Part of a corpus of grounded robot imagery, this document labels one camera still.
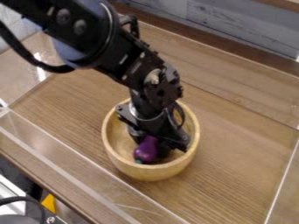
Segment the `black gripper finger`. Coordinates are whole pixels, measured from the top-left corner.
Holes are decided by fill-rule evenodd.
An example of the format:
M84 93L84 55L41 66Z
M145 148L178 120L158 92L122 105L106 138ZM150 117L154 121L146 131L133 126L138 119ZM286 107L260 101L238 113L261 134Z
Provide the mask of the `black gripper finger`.
M157 154L156 159L164 160L169 159L173 156L174 148L166 144L166 142L158 142L157 143Z
M137 129L136 127L126 126L126 131L129 136L132 137L133 141L140 144L145 138L146 133Z

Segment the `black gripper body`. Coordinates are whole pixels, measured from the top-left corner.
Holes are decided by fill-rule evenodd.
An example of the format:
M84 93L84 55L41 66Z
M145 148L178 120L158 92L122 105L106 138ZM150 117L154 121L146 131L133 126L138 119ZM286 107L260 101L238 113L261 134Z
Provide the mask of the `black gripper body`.
M190 135L182 129L185 114L177 102L164 108L161 113L150 119L136 116L132 102L116 105L116 115L126 126L142 130L146 135L156 137L160 142L166 142L174 149L188 151Z

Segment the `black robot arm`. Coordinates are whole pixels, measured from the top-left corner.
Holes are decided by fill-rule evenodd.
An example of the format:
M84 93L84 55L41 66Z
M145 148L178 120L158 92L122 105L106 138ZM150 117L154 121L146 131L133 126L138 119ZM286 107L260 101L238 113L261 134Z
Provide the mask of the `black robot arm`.
M0 22L0 38L19 57L42 70L65 74L94 69L129 90L129 102L116 106L118 119L138 144L134 160L149 163L170 150L186 151L190 136L182 129L180 75L140 39L137 18L117 15L106 0L0 0L50 36L64 64L33 57Z

